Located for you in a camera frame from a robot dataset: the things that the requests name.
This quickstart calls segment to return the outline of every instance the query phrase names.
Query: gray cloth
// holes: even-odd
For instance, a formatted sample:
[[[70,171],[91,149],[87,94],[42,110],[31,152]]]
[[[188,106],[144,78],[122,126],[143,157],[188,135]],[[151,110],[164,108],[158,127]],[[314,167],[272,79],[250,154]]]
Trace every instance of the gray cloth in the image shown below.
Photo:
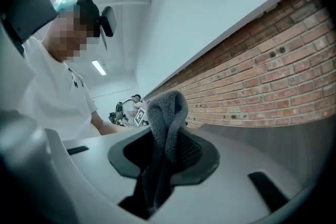
[[[185,125],[188,106],[180,92],[170,91],[152,100],[147,113],[153,134],[153,151],[141,180],[146,208],[152,215],[172,192],[170,178],[177,169],[177,135],[180,127]]]

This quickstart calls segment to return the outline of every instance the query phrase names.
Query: black rubber strip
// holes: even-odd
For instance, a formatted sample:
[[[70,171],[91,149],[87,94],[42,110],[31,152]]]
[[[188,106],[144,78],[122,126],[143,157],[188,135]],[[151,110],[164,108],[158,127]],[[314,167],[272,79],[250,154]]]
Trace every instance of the black rubber strip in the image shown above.
[[[67,150],[67,152],[69,153],[69,155],[73,155],[73,154],[81,153],[83,151],[87,151],[88,149],[89,148],[86,146],[79,146],[79,147],[70,148]]]
[[[278,210],[288,202],[288,199],[265,173],[255,172],[249,174],[248,177],[255,185],[271,212]]]

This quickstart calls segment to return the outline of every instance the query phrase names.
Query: person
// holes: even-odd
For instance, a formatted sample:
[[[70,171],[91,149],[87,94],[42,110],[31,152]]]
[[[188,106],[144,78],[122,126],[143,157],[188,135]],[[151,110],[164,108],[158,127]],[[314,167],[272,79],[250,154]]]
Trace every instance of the person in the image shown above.
[[[98,18],[99,10],[92,0],[77,0],[59,12],[42,41],[30,37],[23,44],[24,58],[35,76],[17,110],[57,131],[62,140],[128,129],[101,119],[83,77],[65,63],[99,38]]]
[[[131,99],[123,100],[122,111],[126,118],[122,119],[124,126],[135,126],[134,118],[140,108],[141,96],[135,94],[131,96]]]

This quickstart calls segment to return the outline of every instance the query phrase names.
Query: black cap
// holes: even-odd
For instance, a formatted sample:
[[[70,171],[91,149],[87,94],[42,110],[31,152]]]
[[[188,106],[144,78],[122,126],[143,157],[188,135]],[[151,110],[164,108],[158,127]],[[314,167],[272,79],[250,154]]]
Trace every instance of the black cap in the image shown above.
[[[138,97],[139,100],[141,100],[141,96],[140,96],[139,94],[135,94],[135,95],[133,95],[132,97]]]
[[[93,36],[100,37],[99,10],[92,0],[77,0],[81,24],[93,25]]]

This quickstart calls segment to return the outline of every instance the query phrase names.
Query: red brick wall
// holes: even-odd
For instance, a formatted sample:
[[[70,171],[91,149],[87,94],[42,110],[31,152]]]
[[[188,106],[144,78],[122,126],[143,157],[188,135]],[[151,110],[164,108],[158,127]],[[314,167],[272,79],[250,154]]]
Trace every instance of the red brick wall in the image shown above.
[[[283,0],[146,99],[180,90],[189,126],[272,126],[335,112],[336,34],[320,0]]]

